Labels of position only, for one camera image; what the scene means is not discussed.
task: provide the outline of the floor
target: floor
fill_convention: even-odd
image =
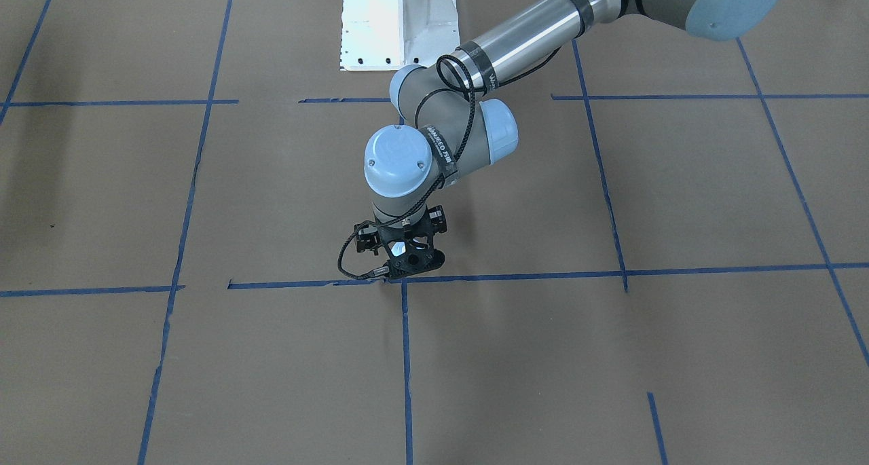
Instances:
[[[869,0],[597,26],[393,284],[339,2],[0,0],[0,462],[866,463]]]

